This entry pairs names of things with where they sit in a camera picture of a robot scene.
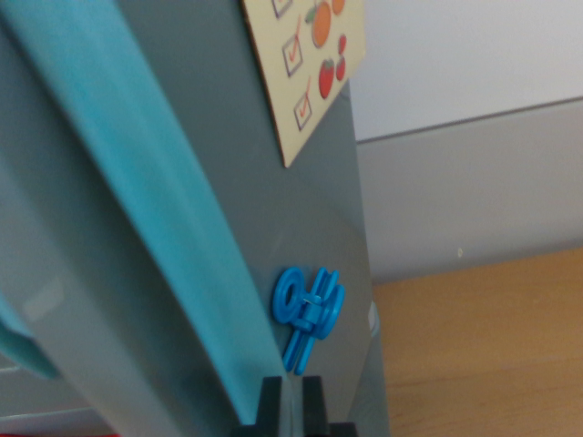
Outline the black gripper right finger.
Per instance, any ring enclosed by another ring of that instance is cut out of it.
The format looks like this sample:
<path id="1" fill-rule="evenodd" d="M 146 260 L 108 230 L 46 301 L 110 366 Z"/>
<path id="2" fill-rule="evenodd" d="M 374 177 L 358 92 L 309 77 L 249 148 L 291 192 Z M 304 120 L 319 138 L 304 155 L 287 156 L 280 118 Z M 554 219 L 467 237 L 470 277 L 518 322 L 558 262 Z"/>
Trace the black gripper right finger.
<path id="1" fill-rule="evenodd" d="M 320 376 L 298 377 L 293 385 L 294 436 L 357 436 L 354 422 L 331 422 Z"/>

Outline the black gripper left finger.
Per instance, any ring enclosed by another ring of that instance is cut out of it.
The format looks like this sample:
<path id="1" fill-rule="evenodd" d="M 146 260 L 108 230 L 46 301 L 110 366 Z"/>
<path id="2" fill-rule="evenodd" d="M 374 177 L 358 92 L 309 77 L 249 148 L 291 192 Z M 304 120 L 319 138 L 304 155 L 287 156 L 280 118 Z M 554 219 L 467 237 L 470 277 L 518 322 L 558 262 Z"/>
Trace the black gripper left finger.
<path id="1" fill-rule="evenodd" d="M 254 424 L 240 425 L 230 432 L 230 437 L 283 436 L 291 426 L 285 418 L 283 378 L 266 377 L 262 380 L 261 394 Z"/>

